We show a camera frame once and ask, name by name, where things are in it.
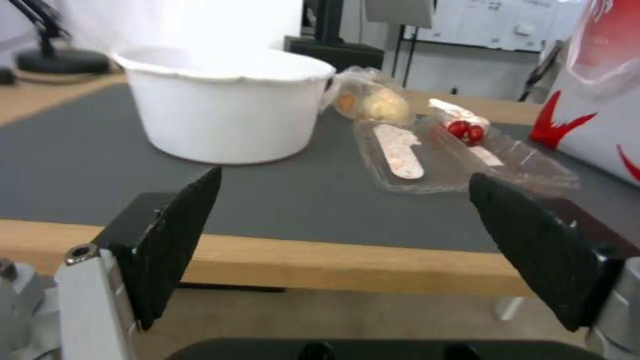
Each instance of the white bowl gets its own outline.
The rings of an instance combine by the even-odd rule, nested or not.
[[[127,72],[149,141],[217,164],[262,163],[304,149],[335,74],[323,61],[269,49],[212,57],[138,47],[114,59]]]

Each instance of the black device base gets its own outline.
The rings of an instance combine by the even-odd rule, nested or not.
[[[209,340],[168,360],[599,360],[587,350],[551,341]]]
[[[39,74],[108,74],[111,69],[107,56],[78,49],[56,49],[51,56],[30,49],[19,52],[15,61],[19,70]]]
[[[0,67],[0,85],[14,85],[15,74],[8,67]]]
[[[352,66],[382,70],[385,52],[362,44],[326,43],[307,38],[285,38],[285,51],[325,61],[342,72]]]

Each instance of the red cherry tomato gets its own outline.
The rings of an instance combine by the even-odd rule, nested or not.
[[[469,123],[466,121],[454,121],[449,125],[447,130],[461,140],[469,130]]]
[[[470,143],[481,142],[484,139],[484,129],[479,125],[469,126],[468,137]]]

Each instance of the gray mat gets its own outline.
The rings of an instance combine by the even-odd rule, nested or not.
[[[515,138],[529,131],[501,128]],[[622,235],[638,238],[640,192],[554,156],[582,179],[575,201]],[[114,86],[0,128],[0,218],[106,225],[139,193],[178,190],[206,168],[151,146],[129,89]],[[350,122],[333,112],[321,117],[301,154],[226,167],[223,178],[207,233],[497,251],[467,194],[375,188]]]

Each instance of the white label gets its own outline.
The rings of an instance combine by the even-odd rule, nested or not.
[[[498,159],[496,155],[493,155],[489,150],[481,146],[473,146],[469,148],[470,152],[473,152],[480,160],[491,167],[503,167],[504,163]]]
[[[407,180],[424,176],[424,169],[411,149],[411,146],[422,144],[411,131],[386,124],[376,126],[373,131],[395,176]]]

